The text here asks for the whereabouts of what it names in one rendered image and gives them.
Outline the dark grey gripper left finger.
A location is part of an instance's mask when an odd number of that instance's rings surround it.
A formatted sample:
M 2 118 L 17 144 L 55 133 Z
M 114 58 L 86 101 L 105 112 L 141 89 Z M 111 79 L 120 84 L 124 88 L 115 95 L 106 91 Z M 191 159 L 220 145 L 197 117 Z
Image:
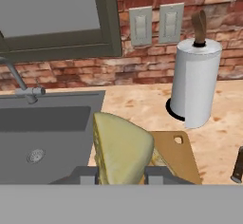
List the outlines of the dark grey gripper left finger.
M 72 173 L 53 181 L 53 184 L 98 185 L 99 168 L 97 166 L 77 166 Z

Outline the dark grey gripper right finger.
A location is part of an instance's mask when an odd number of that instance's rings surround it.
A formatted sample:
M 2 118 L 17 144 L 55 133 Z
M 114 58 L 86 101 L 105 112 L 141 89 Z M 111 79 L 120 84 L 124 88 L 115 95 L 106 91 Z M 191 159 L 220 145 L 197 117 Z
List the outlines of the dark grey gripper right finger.
M 147 166 L 144 169 L 144 183 L 147 185 L 190 184 L 190 181 L 174 176 L 166 166 Z

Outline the yellow cheese wedge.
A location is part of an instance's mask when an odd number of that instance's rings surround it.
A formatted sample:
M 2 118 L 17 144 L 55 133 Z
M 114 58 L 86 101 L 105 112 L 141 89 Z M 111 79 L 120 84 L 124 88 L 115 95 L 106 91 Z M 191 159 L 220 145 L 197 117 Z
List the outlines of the yellow cheese wedge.
M 154 151 L 149 132 L 119 116 L 96 112 L 93 141 L 101 185 L 140 183 Z

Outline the wooden cutting board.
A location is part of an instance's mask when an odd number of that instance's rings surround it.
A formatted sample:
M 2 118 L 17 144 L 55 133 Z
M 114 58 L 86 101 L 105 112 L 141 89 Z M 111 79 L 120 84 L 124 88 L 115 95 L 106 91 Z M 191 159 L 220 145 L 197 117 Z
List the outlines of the wooden cutting board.
M 176 176 L 190 181 L 190 184 L 201 184 L 188 135 L 184 131 L 151 131 L 155 148 L 162 157 L 158 166 L 166 166 Z

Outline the grey kitchen sink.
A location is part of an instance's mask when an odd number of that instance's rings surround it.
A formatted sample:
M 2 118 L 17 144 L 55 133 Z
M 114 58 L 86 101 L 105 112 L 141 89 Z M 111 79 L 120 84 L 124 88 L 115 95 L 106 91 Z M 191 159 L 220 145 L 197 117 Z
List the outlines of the grey kitchen sink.
M 89 162 L 105 92 L 0 96 L 0 184 L 49 184 Z

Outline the white paper towel roll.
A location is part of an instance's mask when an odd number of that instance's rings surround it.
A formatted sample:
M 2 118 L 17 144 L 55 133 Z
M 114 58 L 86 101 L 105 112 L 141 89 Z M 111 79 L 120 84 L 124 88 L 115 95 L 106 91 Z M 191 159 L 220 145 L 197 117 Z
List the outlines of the white paper towel roll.
M 211 116 L 221 51 L 211 39 L 204 47 L 195 47 L 193 39 L 177 45 L 170 108 L 186 128 L 201 127 Z

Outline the grey sink tap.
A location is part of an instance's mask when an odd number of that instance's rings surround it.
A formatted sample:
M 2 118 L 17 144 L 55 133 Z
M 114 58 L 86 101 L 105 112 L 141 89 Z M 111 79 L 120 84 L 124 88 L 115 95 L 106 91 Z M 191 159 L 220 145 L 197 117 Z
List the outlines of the grey sink tap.
M 19 88 L 15 90 L 15 95 L 17 97 L 24 97 L 29 104 L 34 104 L 38 102 L 38 96 L 43 96 L 46 94 L 46 89 L 44 87 L 27 87 L 19 72 L 16 70 L 15 66 L 10 60 L 0 57 L 0 64 L 5 64 L 8 67 L 9 71 L 15 78 L 15 81 L 19 84 Z

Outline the paper towel holder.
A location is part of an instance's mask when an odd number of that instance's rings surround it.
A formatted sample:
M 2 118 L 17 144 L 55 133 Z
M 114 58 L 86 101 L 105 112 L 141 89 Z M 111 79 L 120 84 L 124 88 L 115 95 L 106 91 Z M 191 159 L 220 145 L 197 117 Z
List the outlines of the paper towel holder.
M 192 25 L 195 31 L 195 38 L 192 43 L 192 47 L 205 47 L 207 22 L 206 13 L 203 9 L 192 14 Z M 185 121 L 185 117 L 172 108 L 172 99 L 169 99 L 166 102 L 166 110 L 173 118 L 179 121 Z

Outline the grey framed window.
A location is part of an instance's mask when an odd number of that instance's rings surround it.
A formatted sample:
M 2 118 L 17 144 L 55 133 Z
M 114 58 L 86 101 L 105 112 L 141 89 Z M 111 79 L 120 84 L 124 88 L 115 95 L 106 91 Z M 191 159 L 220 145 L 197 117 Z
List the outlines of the grey framed window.
M 0 64 L 121 55 L 117 0 L 0 0 Z

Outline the grey wall switch plate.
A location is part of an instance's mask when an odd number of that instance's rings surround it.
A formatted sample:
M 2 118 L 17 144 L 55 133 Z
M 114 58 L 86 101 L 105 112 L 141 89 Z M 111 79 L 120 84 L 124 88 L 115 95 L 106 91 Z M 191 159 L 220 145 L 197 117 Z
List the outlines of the grey wall switch plate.
M 152 8 L 139 7 L 129 10 L 130 37 L 133 47 L 152 44 Z
M 183 3 L 159 6 L 159 43 L 178 43 L 184 12 Z

